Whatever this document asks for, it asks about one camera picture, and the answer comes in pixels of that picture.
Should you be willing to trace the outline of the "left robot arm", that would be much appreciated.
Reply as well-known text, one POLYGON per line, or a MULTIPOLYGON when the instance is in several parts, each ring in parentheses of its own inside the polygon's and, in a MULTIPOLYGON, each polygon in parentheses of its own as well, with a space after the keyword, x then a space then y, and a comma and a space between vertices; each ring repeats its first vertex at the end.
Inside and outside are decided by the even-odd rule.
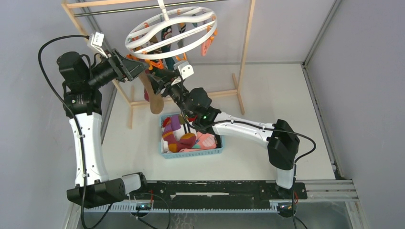
POLYGON ((123 201, 129 193, 143 199, 149 186, 141 172, 110 179, 102 152, 102 94, 100 88, 113 80, 132 81, 147 68, 144 62, 129 60, 117 50, 101 57, 96 65, 86 64, 83 55, 67 52, 57 59, 64 78, 63 102, 72 128, 75 155, 75 187, 66 192, 70 202, 95 208, 123 201))

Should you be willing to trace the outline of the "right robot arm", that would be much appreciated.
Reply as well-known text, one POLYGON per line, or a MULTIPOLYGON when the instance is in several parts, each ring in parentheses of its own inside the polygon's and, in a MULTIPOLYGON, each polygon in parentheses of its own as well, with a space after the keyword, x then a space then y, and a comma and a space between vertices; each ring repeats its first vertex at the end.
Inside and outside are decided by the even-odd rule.
POLYGON ((151 90, 159 98, 169 96, 179 107, 184 124, 174 123, 197 133, 228 135, 254 141, 267 150, 270 164, 276 168, 276 192, 289 198, 295 192, 296 155, 300 134, 287 121, 259 123, 234 117, 212 107, 212 100, 203 88, 187 90, 178 70, 155 69, 146 75, 151 90))

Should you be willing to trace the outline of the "purple striped sock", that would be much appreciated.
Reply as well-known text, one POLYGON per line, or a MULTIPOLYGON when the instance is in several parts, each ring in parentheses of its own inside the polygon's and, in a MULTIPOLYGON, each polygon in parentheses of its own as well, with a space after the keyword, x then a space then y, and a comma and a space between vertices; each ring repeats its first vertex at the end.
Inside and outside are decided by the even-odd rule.
POLYGON ((168 151, 177 153, 195 145, 196 131, 186 124, 180 114, 167 118, 164 124, 162 139, 167 143, 168 151))

